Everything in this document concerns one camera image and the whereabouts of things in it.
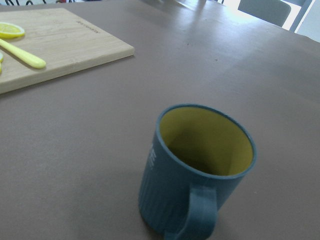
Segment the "dark blue mug yellow inside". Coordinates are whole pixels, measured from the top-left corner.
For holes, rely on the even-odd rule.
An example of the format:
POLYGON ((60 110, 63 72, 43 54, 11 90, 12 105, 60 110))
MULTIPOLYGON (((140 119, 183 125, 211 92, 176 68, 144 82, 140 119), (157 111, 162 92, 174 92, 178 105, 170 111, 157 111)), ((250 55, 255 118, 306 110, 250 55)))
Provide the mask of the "dark blue mug yellow inside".
POLYGON ((256 159, 252 137, 230 116, 199 104, 170 106, 156 121, 140 215, 166 240, 206 240, 256 159))

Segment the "wooden cutting board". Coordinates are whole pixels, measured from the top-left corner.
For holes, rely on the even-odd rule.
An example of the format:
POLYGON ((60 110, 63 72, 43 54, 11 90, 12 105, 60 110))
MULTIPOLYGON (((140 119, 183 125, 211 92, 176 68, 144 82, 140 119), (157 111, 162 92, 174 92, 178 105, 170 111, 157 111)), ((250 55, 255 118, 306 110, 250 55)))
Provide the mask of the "wooden cutting board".
POLYGON ((133 46, 65 8, 2 11, 2 22, 25 30, 17 46, 46 62, 35 69, 8 51, 0 74, 0 92, 7 93, 57 77, 134 55, 133 46))

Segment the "yellow plastic knife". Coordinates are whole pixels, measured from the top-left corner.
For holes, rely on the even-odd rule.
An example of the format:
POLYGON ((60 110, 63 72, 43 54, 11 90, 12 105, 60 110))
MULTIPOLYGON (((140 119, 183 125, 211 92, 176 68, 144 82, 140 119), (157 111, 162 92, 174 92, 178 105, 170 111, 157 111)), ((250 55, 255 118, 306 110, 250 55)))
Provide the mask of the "yellow plastic knife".
POLYGON ((3 39, 0 40, 0 46, 35 69, 43 69, 47 65, 42 58, 39 58, 19 47, 16 47, 3 39))

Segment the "lemon slice on knife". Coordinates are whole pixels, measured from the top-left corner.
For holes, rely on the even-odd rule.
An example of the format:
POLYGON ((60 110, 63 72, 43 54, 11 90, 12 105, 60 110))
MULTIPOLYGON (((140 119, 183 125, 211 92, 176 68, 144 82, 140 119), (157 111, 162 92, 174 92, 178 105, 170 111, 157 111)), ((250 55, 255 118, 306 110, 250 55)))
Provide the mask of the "lemon slice on knife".
POLYGON ((25 35, 25 30, 13 23, 1 22, 0 23, 0 37, 5 39, 13 39, 25 35))

